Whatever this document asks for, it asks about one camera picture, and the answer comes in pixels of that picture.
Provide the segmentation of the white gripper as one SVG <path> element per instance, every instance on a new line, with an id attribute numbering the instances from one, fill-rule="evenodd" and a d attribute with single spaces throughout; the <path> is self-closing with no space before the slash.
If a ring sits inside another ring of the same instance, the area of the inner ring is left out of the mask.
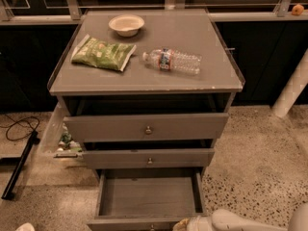
<path id="1" fill-rule="evenodd" d="M 213 231 L 209 218 L 198 216 L 193 218 L 184 218 L 177 222 L 172 231 Z"/>

